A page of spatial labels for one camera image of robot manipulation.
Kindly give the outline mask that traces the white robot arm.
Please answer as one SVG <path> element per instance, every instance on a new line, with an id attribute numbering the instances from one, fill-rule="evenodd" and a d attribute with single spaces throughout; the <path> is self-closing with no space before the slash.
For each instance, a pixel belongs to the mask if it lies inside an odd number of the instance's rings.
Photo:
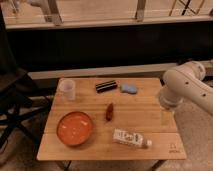
<path id="1" fill-rule="evenodd" d="M 213 117 L 213 88 L 203 82 L 206 69 L 201 62 L 189 61 L 168 69 L 163 74 L 164 86 L 159 91 L 160 105 L 167 110 L 188 99 Z"/>

